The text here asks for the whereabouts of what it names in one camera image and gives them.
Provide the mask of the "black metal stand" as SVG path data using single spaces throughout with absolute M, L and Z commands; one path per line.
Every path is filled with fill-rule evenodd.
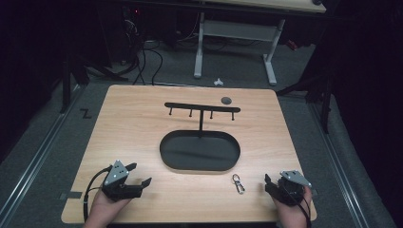
M 305 101 L 307 103 L 321 102 L 319 123 L 322 130 L 328 134 L 328 118 L 331 111 L 330 101 L 332 84 L 335 75 L 335 65 L 331 62 L 323 64 L 307 76 L 303 76 L 297 83 L 287 86 L 276 92 L 278 96 L 284 96 L 292 91 L 306 90 Z
M 63 100 L 62 100 L 62 113 L 66 113 L 67 109 L 72 104 L 71 101 L 71 77 L 74 77 L 76 83 L 80 86 L 86 86 L 89 83 L 89 78 L 86 73 L 86 68 L 92 67 L 96 71 L 100 72 L 102 75 L 105 75 L 107 78 L 110 78 L 115 81 L 126 81 L 126 78 L 122 77 L 120 73 L 114 73 L 109 69 L 97 65 L 82 55 L 68 53 L 66 55 L 66 59 L 63 62 L 63 77 L 62 77 L 62 85 L 63 85 Z

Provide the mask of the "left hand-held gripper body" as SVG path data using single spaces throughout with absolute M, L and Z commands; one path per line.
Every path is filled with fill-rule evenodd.
M 143 188 L 141 185 L 127 185 L 125 183 L 130 172 L 125 169 L 125 165 L 120 160 L 116 160 L 112 164 L 102 185 L 102 191 L 109 199 L 114 201 L 135 199 L 142 195 Z

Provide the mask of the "white-framed desk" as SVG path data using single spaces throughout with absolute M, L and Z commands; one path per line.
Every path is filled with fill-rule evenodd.
M 256 10 L 273 10 L 274 12 L 297 12 L 308 15 L 323 14 L 326 12 L 321 0 L 201 0 L 201 5 L 223 4 L 227 7 L 251 7 Z M 268 42 L 271 46 L 267 53 L 262 55 L 268 83 L 271 86 L 277 84 L 273 70 L 272 58 L 274 56 L 278 40 L 282 34 L 286 19 L 281 16 L 275 26 L 246 24 L 241 22 L 229 22 L 217 19 L 206 19 L 204 13 L 200 14 L 198 49 L 195 59 L 194 77 L 202 76 L 203 40 L 205 36 L 234 38 L 249 41 Z

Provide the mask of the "person's right hand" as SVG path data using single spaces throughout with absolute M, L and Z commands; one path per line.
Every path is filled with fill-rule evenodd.
M 296 206 L 288 206 L 273 199 L 282 228 L 311 228 L 312 191 L 308 186 L 304 187 L 303 197 L 301 204 Z

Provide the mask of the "person's left hand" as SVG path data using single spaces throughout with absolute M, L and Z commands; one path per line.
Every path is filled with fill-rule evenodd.
M 114 201 L 99 190 L 91 204 L 83 228 L 106 228 L 130 202 L 131 199 Z

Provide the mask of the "black key rack with tray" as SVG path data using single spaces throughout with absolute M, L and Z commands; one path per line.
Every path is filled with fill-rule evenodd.
M 197 130 L 174 130 L 167 133 L 160 142 L 160 155 L 165 165 L 176 170 L 218 171 L 233 168 L 240 158 L 240 145 L 231 134 L 203 129 L 204 113 L 213 117 L 215 112 L 230 113 L 231 120 L 240 112 L 239 107 L 213 106 L 203 104 L 165 103 L 172 114 L 174 108 L 200 111 Z

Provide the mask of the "metal floor rail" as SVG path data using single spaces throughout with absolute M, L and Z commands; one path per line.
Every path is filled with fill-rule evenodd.
M 334 175 L 336 177 L 337 184 L 344 198 L 344 201 L 348 207 L 350 215 L 355 224 L 355 228 L 370 228 L 369 223 L 361 209 L 360 203 L 356 196 L 350 181 L 346 175 L 346 172 L 340 162 L 340 159 L 336 153 L 336 148 L 330 138 L 330 135 L 325 132 L 321 125 L 320 114 L 315 104 L 308 104 L 310 113 L 312 114 L 315 123 L 320 132 L 321 138 L 325 143 L 326 152 L 330 159 L 330 164 Z
M 7 228 L 50 153 L 51 147 L 76 101 L 86 87 L 75 85 L 71 101 L 62 106 L 62 89 L 40 110 L 0 165 L 0 228 Z

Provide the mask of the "silver key ring clip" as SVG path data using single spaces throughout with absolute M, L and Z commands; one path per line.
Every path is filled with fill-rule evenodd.
M 242 195 L 245 192 L 245 188 L 240 181 L 240 176 L 238 174 L 233 174 L 232 181 L 236 185 L 238 193 Z

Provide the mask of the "dark device with red light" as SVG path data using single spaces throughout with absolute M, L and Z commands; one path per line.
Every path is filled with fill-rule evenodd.
M 125 37 L 128 42 L 127 60 L 131 64 L 137 62 L 137 54 L 143 46 L 143 25 L 141 11 L 139 8 L 123 6 L 122 23 Z

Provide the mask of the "grey tape strip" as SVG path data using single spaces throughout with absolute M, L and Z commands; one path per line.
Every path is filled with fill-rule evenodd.
M 59 200 L 80 199 L 82 195 L 83 192 L 76 192 L 76 191 L 65 192 L 60 194 Z

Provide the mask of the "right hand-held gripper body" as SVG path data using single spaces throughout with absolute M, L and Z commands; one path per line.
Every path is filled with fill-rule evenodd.
M 288 206 L 295 206 L 304 200 L 304 187 L 312 187 L 312 184 L 297 170 L 281 171 L 277 183 L 269 185 L 278 188 L 279 202 Z

